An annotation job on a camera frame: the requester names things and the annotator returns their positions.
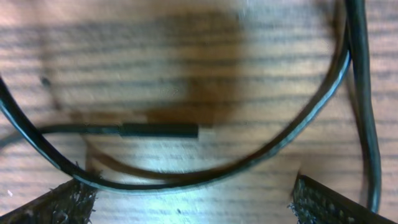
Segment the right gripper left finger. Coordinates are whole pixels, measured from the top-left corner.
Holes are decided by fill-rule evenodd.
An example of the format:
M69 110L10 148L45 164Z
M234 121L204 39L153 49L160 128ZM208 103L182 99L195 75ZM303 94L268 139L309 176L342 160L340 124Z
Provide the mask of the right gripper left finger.
M88 224L98 189L70 180L1 216L1 224Z

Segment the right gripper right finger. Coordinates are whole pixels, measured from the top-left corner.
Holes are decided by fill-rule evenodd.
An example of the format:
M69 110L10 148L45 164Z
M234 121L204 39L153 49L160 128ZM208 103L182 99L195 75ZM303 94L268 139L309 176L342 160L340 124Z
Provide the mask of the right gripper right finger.
M396 224L306 175L297 176L292 199L300 224Z

